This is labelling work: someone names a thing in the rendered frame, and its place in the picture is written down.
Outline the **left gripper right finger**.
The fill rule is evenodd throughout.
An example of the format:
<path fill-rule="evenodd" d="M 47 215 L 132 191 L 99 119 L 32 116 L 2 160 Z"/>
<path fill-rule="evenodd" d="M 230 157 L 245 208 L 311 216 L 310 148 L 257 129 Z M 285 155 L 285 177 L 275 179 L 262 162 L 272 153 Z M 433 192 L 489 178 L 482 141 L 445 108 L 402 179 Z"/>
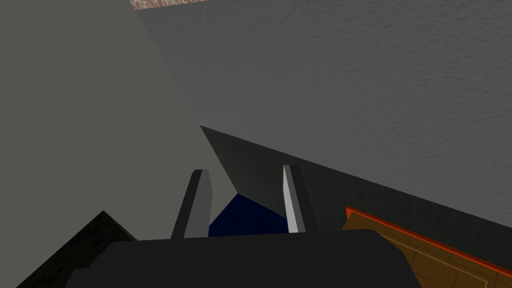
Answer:
<path fill-rule="evenodd" d="M 282 191 L 287 230 L 290 233 L 318 232 L 319 226 L 300 168 L 283 166 Z"/>

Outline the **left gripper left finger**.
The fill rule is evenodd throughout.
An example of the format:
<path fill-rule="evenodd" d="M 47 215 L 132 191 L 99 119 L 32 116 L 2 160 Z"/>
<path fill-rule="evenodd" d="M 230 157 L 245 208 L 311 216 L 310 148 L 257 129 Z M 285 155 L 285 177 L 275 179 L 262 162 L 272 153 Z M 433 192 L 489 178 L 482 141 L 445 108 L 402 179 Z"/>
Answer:
<path fill-rule="evenodd" d="M 171 239 L 206 238 L 209 234 L 213 190 L 208 169 L 191 174 Z"/>

